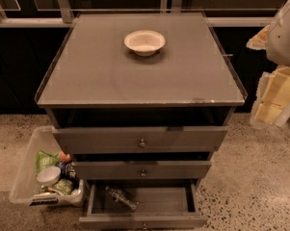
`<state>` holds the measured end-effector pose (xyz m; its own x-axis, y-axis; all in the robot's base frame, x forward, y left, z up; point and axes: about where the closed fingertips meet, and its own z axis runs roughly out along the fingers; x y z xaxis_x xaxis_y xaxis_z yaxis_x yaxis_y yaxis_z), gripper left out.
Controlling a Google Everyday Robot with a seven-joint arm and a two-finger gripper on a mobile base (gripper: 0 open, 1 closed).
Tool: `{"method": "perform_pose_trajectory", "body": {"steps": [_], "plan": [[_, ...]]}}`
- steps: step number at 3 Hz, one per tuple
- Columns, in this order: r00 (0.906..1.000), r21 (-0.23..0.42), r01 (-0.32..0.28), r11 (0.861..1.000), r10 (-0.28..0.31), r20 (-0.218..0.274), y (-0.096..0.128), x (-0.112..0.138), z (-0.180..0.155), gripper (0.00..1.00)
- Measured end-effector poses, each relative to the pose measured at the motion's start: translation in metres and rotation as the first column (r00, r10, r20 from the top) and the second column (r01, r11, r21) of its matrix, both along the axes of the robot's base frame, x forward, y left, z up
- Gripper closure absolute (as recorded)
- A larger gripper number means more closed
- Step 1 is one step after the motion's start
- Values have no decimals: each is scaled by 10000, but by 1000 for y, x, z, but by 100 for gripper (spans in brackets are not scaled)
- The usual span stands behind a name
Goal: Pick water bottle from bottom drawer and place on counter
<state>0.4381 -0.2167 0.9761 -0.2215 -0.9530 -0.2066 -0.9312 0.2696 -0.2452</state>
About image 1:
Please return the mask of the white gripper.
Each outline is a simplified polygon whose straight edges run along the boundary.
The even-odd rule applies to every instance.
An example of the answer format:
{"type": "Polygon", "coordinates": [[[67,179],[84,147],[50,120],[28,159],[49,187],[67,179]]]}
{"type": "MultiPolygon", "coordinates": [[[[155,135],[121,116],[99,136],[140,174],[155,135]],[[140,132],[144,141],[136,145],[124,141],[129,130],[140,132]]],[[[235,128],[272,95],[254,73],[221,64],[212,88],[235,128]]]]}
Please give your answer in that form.
{"type": "Polygon", "coordinates": [[[256,100],[251,109],[254,128],[283,126],[290,118],[290,13],[278,16],[246,44],[251,50],[266,50],[267,58],[279,64],[259,79],[256,100]]]}

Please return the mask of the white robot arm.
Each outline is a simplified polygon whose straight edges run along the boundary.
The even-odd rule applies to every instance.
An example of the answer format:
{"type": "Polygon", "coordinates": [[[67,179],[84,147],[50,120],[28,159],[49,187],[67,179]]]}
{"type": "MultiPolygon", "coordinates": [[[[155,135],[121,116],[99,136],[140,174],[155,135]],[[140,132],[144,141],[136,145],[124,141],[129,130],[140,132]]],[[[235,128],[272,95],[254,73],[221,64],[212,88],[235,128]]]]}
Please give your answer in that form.
{"type": "Polygon", "coordinates": [[[265,50],[277,64],[272,72],[263,72],[251,109],[250,124],[255,128],[283,126],[290,117],[290,0],[269,25],[249,39],[247,47],[265,50]]]}

